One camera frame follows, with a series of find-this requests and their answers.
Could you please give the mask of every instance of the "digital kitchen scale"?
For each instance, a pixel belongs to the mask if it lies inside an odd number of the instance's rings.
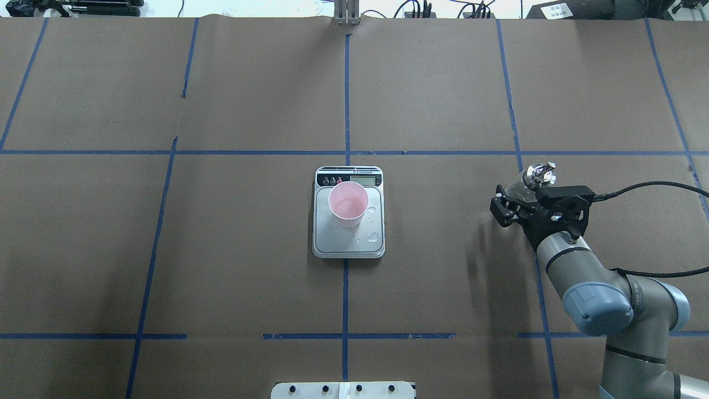
[[[358,182],[369,195],[359,226],[343,227],[328,196],[339,182]],[[381,258],[384,255],[384,174],[376,166],[323,166],[315,172],[313,253],[319,258]]]

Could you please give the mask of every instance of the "black cable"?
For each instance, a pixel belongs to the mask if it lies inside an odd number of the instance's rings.
[[[475,13],[475,4],[473,4],[473,3],[465,3],[465,5],[463,6],[463,8],[460,9],[460,12],[458,13],[458,16],[455,17],[455,18],[460,18],[460,16],[463,15],[463,10],[465,10],[465,8],[468,7],[468,6],[473,6],[473,13]]]
[[[679,273],[645,273],[642,271],[625,270],[622,268],[610,269],[610,271],[618,272],[621,275],[636,275],[638,277],[650,277],[650,278],[677,278],[677,277],[689,277],[691,275],[698,275],[702,273],[707,273],[709,271],[709,266],[697,270],[683,271]]]
[[[473,4],[473,12],[471,13],[470,16],[467,16],[466,18],[470,18],[470,19],[490,18],[489,16],[487,16],[490,13],[491,13],[490,8],[485,3]]]
[[[630,187],[626,187],[620,191],[616,192],[610,192],[608,194],[601,194],[601,195],[596,195],[593,198],[593,202],[601,202],[601,201],[606,201],[611,198],[615,198],[618,195],[621,195],[625,192],[629,192],[630,190],[635,190],[636,188],[641,188],[641,187],[647,187],[649,185],[668,185],[672,187],[679,187],[683,188],[685,190],[689,191],[694,191],[698,194],[703,195],[704,197],[709,197],[709,192],[706,192],[700,188],[690,186],[690,185],[685,185],[682,183],[677,183],[677,182],[664,182],[664,181],[656,181],[656,182],[644,182],[644,183],[639,183],[636,185],[632,185]],[[696,270],[689,270],[689,271],[683,271],[683,272],[678,272],[678,273],[645,273],[645,272],[640,272],[640,271],[633,271],[633,270],[625,270],[623,268],[614,268],[611,269],[611,271],[618,272],[621,275],[637,275],[639,277],[650,277],[650,278],[677,278],[677,277],[688,277],[690,275],[698,275],[701,273],[707,273],[709,272],[709,266],[701,269],[696,269]]]
[[[696,192],[697,194],[702,194],[704,197],[709,197],[709,192],[706,192],[706,191],[704,191],[704,190],[702,190],[702,189],[699,189],[699,188],[697,188],[697,187],[694,187],[694,186],[685,185],[685,184],[677,183],[677,182],[664,182],[664,181],[659,181],[659,182],[644,182],[644,183],[639,183],[639,184],[636,184],[636,185],[632,185],[632,186],[630,186],[630,187],[626,187],[626,188],[624,188],[624,189],[622,189],[622,190],[620,190],[620,191],[610,192],[610,193],[608,193],[608,194],[596,195],[596,196],[593,198],[593,202],[601,202],[601,201],[610,200],[611,198],[615,198],[615,197],[617,197],[618,195],[621,195],[621,194],[623,194],[623,193],[625,193],[625,192],[629,192],[630,190],[635,190],[636,188],[646,187],[646,186],[649,186],[649,185],[668,185],[668,186],[672,186],[672,187],[679,187],[679,188],[683,188],[683,189],[685,189],[685,190],[694,191],[694,192]]]
[[[365,15],[366,13],[377,13],[377,14],[383,16],[384,18],[386,18],[386,16],[384,14],[380,13],[377,10],[366,10],[366,11],[363,11],[361,15]]]
[[[401,9],[409,2],[414,3],[414,5],[416,6],[412,11],[413,14],[416,13],[416,8],[418,8],[419,11],[421,10],[421,3],[419,3],[418,0],[406,0],[403,3],[401,3],[399,8],[396,9],[396,13],[394,13],[394,16],[392,18],[396,18],[396,16],[398,15],[398,12],[401,11]]]

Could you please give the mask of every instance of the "blue joint cap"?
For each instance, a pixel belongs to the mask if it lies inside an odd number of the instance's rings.
[[[586,281],[566,290],[564,309],[586,335],[598,337],[622,331],[632,321],[625,294],[611,284]]]
[[[670,296],[672,296],[674,304],[675,306],[677,306],[677,323],[674,324],[674,327],[672,327],[670,331],[682,329],[682,327],[684,327],[685,324],[687,324],[687,322],[689,321],[689,317],[692,313],[691,308],[689,307],[689,300],[684,295],[684,293],[674,285],[663,283],[660,280],[655,280],[654,278],[650,278],[650,280],[653,280],[658,284],[662,285],[664,289],[667,290],[667,292],[670,294]]]

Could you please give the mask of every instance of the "black mount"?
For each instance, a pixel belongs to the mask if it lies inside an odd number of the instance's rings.
[[[697,7],[704,7],[707,5],[707,2],[708,0],[682,0],[672,8],[672,14],[676,14],[682,7],[690,10],[694,10]]]
[[[536,202],[509,197],[501,185],[490,201],[490,212],[502,227],[519,223],[536,251],[548,236],[567,231],[572,239],[583,236],[588,213],[596,196],[587,186],[544,187],[536,191]]]

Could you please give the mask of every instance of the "metal bracket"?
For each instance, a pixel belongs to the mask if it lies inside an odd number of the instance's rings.
[[[335,25],[359,25],[359,0],[335,0]]]
[[[278,383],[271,399],[416,399],[415,387],[404,381]]]

